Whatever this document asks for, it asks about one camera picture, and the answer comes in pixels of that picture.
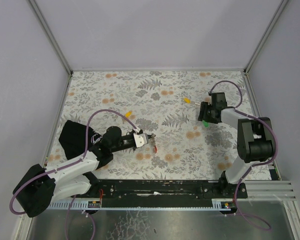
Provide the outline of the keyring with red tag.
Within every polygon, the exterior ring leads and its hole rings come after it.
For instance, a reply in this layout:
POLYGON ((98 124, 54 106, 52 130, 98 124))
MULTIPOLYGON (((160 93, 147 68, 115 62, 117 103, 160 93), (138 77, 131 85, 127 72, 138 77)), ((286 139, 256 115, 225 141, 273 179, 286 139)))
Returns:
POLYGON ((150 140, 151 145, 153 146, 153 153, 157 154, 158 147, 157 147, 157 144, 156 144, 156 135, 154 133, 152 133, 151 138, 149 140, 150 140))

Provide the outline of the key with yellow tag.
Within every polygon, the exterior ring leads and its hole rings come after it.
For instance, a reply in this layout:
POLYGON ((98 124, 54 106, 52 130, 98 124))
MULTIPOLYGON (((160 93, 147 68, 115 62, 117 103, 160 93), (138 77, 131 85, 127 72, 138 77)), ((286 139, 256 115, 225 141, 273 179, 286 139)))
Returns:
POLYGON ((132 119, 132 115, 133 115, 133 111, 132 111, 132 110, 126 112, 125 115, 124 115, 123 120, 124 120, 124 121, 131 120, 131 119, 132 119))
POLYGON ((200 105, 199 103, 197 103, 195 101, 192 101, 192 100, 190 100, 189 98, 186 98, 186 97, 183 100, 187 104, 198 105, 198 106, 200 105))

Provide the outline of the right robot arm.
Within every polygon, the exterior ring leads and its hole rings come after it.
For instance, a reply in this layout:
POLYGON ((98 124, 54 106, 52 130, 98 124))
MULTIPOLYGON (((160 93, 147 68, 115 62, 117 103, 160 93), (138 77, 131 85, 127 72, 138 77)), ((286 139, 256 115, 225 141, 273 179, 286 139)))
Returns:
POLYGON ((211 94, 211 102, 200 103, 198 121, 227 124, 237 130, 237 158, 224 172, 229 184, 242 181, 253 167, 266 165, 278 154, 278 141, 268 117, 255 117, 228 106, 223 92, 211 94))

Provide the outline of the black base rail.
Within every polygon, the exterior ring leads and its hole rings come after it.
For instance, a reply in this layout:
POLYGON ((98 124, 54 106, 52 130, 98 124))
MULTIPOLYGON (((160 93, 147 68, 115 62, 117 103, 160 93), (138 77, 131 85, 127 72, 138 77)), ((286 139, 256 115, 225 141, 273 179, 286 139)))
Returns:
POLYGON ((247 199, 246 185, 219 180, 135 180, 97 179, 90 189, 75 195, 76 199, 98 200, 110 209, 186 209, 210 208, 217 199, 247 199))

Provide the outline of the black cloth bag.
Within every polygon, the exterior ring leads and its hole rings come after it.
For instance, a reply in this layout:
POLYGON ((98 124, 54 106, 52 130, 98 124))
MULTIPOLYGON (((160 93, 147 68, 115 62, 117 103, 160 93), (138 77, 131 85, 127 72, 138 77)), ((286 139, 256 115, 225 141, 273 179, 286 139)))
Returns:
MULTIPOLYGON (((87 126, 81 123, 71 120, 65 122, 58 141, 64 150, 67 160, 84 154, 86 147, 86 129, 87 126)), ((90 151, 93 146, 101 141, 102 136, 91 127, 88 128, 87 134, 87 150, 90 151)))

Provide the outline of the aluminium frame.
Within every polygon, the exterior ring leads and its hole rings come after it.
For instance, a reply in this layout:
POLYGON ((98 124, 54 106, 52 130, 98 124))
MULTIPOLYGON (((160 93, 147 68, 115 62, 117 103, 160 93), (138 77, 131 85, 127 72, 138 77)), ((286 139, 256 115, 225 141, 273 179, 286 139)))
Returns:
POLYGON ((241 71, 277 118, 300 218, 300 0, 31 0, 67 74, 241 71))

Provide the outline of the floral mat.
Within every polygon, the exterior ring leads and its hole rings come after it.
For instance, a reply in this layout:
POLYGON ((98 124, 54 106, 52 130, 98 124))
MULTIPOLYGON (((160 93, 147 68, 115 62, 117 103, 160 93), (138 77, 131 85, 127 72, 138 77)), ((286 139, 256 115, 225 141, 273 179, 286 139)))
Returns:
POLYGON ((76 71, 56 134, 71 120, 99 134, 137 126, 156 135, 157 154, 151 144, 116 152, 95 171, 100 179, 216 180, 237 157, 237 132, 223 123, 205 127, 200 106, 183 100, 208 102, 209 91, 224 92, 229 106, 253 113, 239 71, 76 71), (131 119, 124 121, 128 111, 131 119))

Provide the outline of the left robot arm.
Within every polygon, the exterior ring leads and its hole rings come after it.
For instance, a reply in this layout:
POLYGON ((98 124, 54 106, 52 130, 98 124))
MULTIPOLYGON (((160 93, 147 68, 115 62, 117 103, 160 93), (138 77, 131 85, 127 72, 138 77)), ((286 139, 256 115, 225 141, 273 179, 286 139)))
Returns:
POLYGON ((13 208, 14 201, 22 207, 21 214, 33 218, 55 201, 86 194, 96 182, 92 172, 112 161, 115 152, 136 150, 149 142, 141 129, 123 135, 117 126, 109 127, 103 135, 86 130, 81 149, 79 135, 62 134, 60 138, 70 159, 55 167, 31 166, 12 192, 9 203, 12 213, 18 213, 13 208))

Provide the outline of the right key with yellow tag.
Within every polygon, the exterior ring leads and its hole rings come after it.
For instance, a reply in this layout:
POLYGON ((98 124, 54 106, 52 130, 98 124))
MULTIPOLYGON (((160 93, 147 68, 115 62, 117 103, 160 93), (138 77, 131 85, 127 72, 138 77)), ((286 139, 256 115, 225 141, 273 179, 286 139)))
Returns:
POLYGON ((197 103, 195 101, 192 101, 192 100, 190 100, 189 98, 186 98, 186 97, 183 100, 187 104, 198 105, 198 106, 200 105, 199 103, 197 103))

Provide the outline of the left key with yellow tag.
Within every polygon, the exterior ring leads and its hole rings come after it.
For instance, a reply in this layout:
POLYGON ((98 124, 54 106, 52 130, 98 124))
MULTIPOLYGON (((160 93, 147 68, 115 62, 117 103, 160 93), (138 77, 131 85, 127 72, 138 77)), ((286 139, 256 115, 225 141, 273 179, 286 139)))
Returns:
POLYGON ((132 111, 132 110, 126 112, 125 115, 124 115, 123 120, 124 120, 124 121, 131 120, 131 119, 132 119, 132 115, 133 115, 133 111, 132 111))

